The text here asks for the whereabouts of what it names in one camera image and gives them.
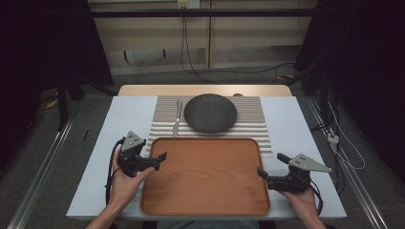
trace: human hand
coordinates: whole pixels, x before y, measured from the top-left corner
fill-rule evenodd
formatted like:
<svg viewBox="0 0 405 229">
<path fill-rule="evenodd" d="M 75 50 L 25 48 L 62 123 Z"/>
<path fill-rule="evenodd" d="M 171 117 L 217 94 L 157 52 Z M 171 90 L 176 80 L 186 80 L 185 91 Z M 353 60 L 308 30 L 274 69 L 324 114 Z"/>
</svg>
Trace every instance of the human hand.
<svg viewBox="0 0 405 229">
<path fill-rule="evenodd" d="M 113 158 L 113 171 L 116 171 L 112 177 L 112 187 L 109 204 L 119 206 L 122 210 L 134 198 L 140 184 L 147 179 L 155 169 L 150 167 L 135 177 L 126 176 L 117 165 L 119 149 L 116 150 Z"/>
<path fill-rule="evenodd" d="M 279 191 L 279 193 L 288 199 L 295 214 L 307 228 L 326 228 L 318 217 L 315 206 L 315 196 L 310 188 L 302 194 L 292 194 L 282 191 Z"/>
</svg>

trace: person's left hand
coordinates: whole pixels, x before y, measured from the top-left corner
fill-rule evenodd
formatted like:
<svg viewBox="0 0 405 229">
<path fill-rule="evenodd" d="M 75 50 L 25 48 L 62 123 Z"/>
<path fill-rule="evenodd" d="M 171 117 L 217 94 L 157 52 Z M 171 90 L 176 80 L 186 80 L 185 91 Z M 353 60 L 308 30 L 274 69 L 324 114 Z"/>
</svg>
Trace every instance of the person's left hand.
<svg viewBox="0 0 405 229">
<path fill-rule="evenodd" d="M 119 149 L 114 154 L 113 171 L 119 168 L 117 165 L 118 155 Z M 155 169 L 150 167 L 135 177 L 128 177 L 122 172 L 122 170 L 118 169 L 112 177 L 112 189 L 109 204 L 117 204 L 120 208 L 125 208 L 134 198 L 140 184 L 154 171 Z"/>
</svg>

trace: human arm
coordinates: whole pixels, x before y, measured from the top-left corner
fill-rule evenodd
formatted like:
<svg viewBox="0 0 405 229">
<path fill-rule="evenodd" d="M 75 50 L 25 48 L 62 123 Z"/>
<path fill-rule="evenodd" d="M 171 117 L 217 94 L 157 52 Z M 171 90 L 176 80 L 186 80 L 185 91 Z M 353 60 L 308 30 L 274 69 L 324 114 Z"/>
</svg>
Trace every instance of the human arm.
<svg viewBox="0 0 405 229">
<path fill-rule="evenodd" d="M 104 210 L 86 228 L 101 229 L 109 228 L 119 214 L 125 209 L 134 198 L 140 184 L 147 179 L 154 171 L 154 168 L 147 168 L 136 177 L 126 176 L 117 165 L 119 150 L 114 154 L 113 177 L 110 201 Z"/>
<path fill-rule="evenodd" d="M 302 194 L 292 194 L 281 191 L 279 193 L 289 200 L 295 214 L 308 229 L 326 228 L 324 223 L 318 217 L 315 206 L 315 196 L 310 188 Z"/>
</svg>

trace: person's right hand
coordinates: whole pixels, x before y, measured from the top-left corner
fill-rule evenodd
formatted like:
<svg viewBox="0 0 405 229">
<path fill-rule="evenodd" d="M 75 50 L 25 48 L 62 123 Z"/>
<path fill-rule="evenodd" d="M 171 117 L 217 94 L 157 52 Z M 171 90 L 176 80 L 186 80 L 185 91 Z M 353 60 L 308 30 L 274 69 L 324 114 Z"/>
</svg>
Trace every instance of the person's right hand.
<svg viewBox="0 0 405 229">
<path fill-rule="evenodd" d="M 289 192 L 279 192 L 289 200 L 292 209 L 297 217 L 310 229 L 326 228 L 318 217 L 313 191 L 308 188 L 302 194 L 292 194 Z"/>
</svg>

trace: black horizontal bar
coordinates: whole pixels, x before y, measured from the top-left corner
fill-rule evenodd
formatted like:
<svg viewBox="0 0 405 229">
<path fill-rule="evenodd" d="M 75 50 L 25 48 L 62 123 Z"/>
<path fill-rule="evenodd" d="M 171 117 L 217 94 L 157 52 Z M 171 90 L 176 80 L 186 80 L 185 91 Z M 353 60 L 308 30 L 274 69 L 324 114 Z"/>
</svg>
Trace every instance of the black horizontal bar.
<svg viewBox="0 0 405 229">
<path fill-rule="evenodd" d="M 85 11 L 38 11 L 39 14 L 69 14 L 93 16 L 94 18 L 115 17 L 312 17 L 316 15 L 336 15 L 338 10 L 319 9 L 271 9 L 271 10 L 92 10 Z"/>
</svg>

